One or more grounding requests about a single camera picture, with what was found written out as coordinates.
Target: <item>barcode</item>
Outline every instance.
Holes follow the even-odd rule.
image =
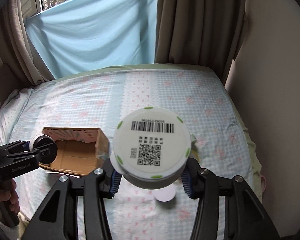
[[[132,121],[131,131],[174,133],[174,124]]]

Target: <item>blue cloth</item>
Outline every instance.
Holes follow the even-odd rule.
[[[26,20],[55,78],[154,62],[157,0],[69,0]]]

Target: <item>metal screw head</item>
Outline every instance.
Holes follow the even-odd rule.
[[[67,175],[62,175],[62,176],[59,178],[59,180],[60,180],[61,182],[65,182],[65,181],[68,180],[68,176],[67,176]]]
[[[101,169],[101,168],[97,168],[94,170],[94,174],[96,174],[96,175],[100,175],[102,173],[103,173],[103,169]]]
[[[199,172],[200,172],[202,175],[207,175],[207,174],[209,173],[209,170],[206,169],[206,168],[201,168],[201,169],[199,170]]]
[[[236,182],[243,182],[243,178],[242,178],[241,176],[235,176],[235,177],[234,177],[234,180],[235,180]]]

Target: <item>beige curtain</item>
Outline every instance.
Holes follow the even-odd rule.
[[[247,30],[245,0],[158,0],[156,63],[202,65],[225,83]]]
[[[0,10],[0,57],[25,87],[54,79],[29,44],[20,0],[7,0]]]

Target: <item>curtain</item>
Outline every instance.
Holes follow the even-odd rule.
[[[20,0],[7,0],[0,10],[0,57],[24,87],[54,79],[28,41]]]
[[[158,0],[156,63],[202,65],[223,84],[247,30],[245,0]]]
[[[55,78],[154,62],[157,0],[68,0],[26,20]]]

